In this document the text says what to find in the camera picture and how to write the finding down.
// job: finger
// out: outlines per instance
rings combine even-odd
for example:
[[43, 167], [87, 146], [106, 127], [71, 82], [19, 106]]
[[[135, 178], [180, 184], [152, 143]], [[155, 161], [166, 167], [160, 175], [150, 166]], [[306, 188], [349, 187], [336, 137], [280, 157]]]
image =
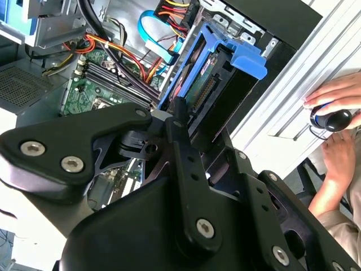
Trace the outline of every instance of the finger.
[[330, 83], [323, 85], [322, 87], [320, 87], [318, 90], [316, 90], [315, 92], [313, 92], [310, 96], [308, 96], [306, 98], [306, 102], [315, 99], [316, 97], [329, 93], [331, 91], [337, 90], [337, 89], [344, 89], [344, 88], [348, 88], [349, 86], [354, 85], [353, 81], [350, 80], [336, 80], [336, 81], [331, 81]]
[[349, 130], [343, 130], [343, 131], [341, 132], [341, 135], [342, 135], [342, 139], [343, 139], [344, 141], [350, 141], [350, 140], [351, 140], [351, 133], [350, 133]]
[[322, 149], [323, 151], [326, 150], [327, 147], [328, 147], [327, 141], [325, 141], [325, 142], [323, 142], [323, 143], [321, 144], [321, 149]]
[[356, 85], [349, 86], [348, 88], [337, 89], [319, 95], [318, 97], [308, 100], [303, 106], [306, 108], [314, 108], [315, 106], [321, 106], [322, 104], [333, 102], [347, 97], [354, 97], [361, 95], [360, 87]]
[[333, 140], [332, 135], [330, 135], [329, 138], [327, 138], [326, 142], [327, 142], [327, 145], [332, 145], [332, 144], [334, 144], [334, 140]]
[[324, 116], [342, 109], [359, 109], [361, 108], [361, 97], [347, 97], [336, 100], [316, 112], [318, 116]]
[[332, 139], [333, 139], [333, 141], [334, 141], [335, 143], [340, 142], [340, 141], [342, 140], [342, 138], [341, 138], [341, 136], [340, 136], [339, 133], [333, 133], [333, 134], [331, 135], [331, 137], [332, 137]]
[[352, 118], [352, 121], [350, 125], [347, 127], [347, 129], [354, 129], [361, 125], [361, 113], [358, 113]]

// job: motherboard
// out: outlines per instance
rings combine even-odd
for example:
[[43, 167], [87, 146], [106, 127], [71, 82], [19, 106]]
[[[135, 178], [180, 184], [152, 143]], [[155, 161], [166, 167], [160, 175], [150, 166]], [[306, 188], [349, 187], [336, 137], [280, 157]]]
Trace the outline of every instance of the motherboard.
[[[122, 60], [133, 74], [139, 76], [139, 69], [134, 63], [125, 58]], [[151, 86], [157, 89], [162, 78], [154, 77]], [[60, 113], [66, 116], [126, 102], [135, 102], [145, 108], [151, 104], [147, 96], [132, 88], [103, 50], [94, 50], [79, 57], [68, 82]], [[139, 188], [142, 172], [142, 161], [130, 159], [123, 167], [101, 173], [95, 177], [89, 191], [89, 206], [95, 211], [100, 210], [104, 205]]]
[[[139, 76], [138, 67], [123, 59], [128, 69]], [[156, 76], [151, 86], [158, 89], [163, 77]], [[149, 108], [151, 100], [134, 89], [103, 50], [81, 55], [69, 80], [61, 114], [77, 114], [115, 104], [135, 102]]]

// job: black plastic arm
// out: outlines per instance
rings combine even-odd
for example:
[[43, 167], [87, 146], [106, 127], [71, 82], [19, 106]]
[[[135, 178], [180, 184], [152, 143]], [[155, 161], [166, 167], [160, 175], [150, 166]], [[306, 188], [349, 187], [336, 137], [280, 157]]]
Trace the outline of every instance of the black plastic arm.
[[[135, 103], [125, 103], [98, 111], [62, 117], [5, 132], [0, 136], [0, 179], [9, 186], [64, 203], [80, 200], [91, 180], [109, 164], [113, 167], [128, 158], [114, 155], [114, 139], [133, 129], [146, 130], [151, 114]], [[25, 142], [35, 141], [45, 147], [39, 156], [21, 151]], [[80, 158], [83, 168], [70, 173], [61, 166], [69, 156]]]

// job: white panel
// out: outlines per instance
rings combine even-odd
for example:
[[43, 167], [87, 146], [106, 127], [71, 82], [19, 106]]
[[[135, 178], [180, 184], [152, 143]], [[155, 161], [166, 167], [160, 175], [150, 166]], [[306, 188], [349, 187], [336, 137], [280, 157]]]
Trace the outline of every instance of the white panel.
[[324, 81], [360, 69], [360, 29], [361, 1], [341, 1], [232, 133], [255, 171], [283, 178], [321, 144], [308, 130], [303, 98]]
[[336, 7], [336, 5], [340, 2], [342, 2], [342, 0], [315, 0], [311, 1], [311, 7], [317, 13], [325, 17], [328, 16], [334, 7]]

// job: red wire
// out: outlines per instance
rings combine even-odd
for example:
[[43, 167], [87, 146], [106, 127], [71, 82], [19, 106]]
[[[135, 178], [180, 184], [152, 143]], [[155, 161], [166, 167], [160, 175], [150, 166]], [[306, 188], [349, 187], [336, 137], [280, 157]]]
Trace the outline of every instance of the red wire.
[[186, 13], [187, 12], [186, 10], [179, 10], [179, 9], [167, 7], [167, 6], [162, 6], [162, 8], [164, 8], [165, 10], [172, 10], [172, 11], [178, 12], [178, 13]]

